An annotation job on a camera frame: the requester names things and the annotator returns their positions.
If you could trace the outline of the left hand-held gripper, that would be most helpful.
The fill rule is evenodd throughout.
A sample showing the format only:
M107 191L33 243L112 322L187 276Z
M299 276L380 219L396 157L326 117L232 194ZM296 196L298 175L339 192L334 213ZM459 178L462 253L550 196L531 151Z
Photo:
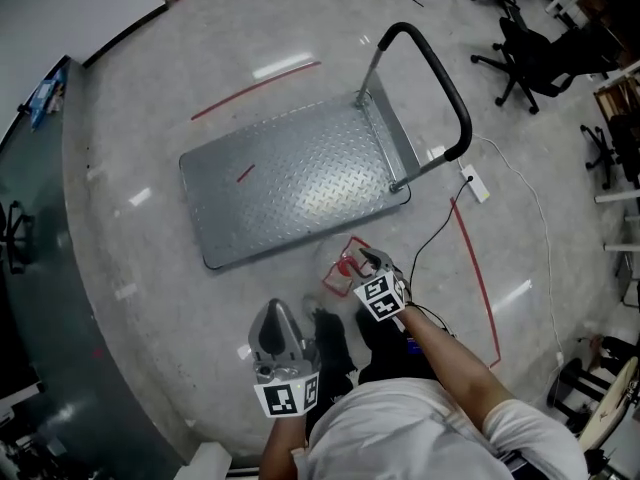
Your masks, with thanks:
M296 417L314 408L320 355L315 342L302 337L288 305L271 299L256 315L248 340L256 376L254 390L265 416Z

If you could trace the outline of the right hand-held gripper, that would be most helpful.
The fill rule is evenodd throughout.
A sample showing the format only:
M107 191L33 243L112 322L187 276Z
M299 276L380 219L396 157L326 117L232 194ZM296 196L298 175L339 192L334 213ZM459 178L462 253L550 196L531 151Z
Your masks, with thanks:
M371 266L352 268L354 294L377 322L396 316L408 302L404 274L385 252L361 247L360 253Z

